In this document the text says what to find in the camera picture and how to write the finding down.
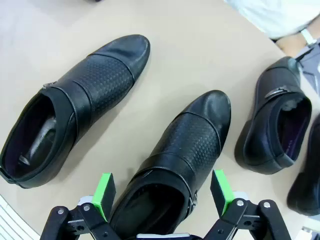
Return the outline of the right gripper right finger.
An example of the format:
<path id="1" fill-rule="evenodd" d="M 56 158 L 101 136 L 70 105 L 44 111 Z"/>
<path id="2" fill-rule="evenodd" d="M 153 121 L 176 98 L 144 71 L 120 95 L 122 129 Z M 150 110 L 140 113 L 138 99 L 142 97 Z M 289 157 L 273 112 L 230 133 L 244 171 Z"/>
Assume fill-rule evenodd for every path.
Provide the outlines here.
<path id="1" fill-rule="evenodd" d="M 236 198 L 222 170 L 213 170 L 210 191 L 219 219 L 205 240 L 232 240 L 238 230 L 248 230 L 255 240 L 290 240 L 277 204 L 271 199 L 258 204 Z"/>

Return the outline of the person left hand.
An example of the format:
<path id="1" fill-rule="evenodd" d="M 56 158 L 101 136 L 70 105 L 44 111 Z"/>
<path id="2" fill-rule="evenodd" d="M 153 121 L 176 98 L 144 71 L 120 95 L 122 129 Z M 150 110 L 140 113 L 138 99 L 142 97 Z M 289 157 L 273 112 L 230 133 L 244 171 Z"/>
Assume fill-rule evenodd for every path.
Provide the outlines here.
<path id="1" fill-rule="evenodd" d="M 305 38 L 300 34 L 293 34 L 278 39 L 275 44 L 290 57 L 296 57 L 307 45 Z"/>

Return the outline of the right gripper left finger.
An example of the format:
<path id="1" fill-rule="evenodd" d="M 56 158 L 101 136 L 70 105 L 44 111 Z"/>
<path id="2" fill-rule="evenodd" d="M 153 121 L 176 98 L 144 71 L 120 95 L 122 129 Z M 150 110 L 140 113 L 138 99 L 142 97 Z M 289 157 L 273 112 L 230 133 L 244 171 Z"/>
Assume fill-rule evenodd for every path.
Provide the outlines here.
<path id="1" fill-rule="evenodd" d="M 77 240 L 81 235 L 90 234 L 94 240 L 119 240 L 108 221 L 115 195 L 113 174 L 104 173 L 94 195 L 82 197 L 74 209 L 65 206 L 52 208 L 41 239 Z"/>

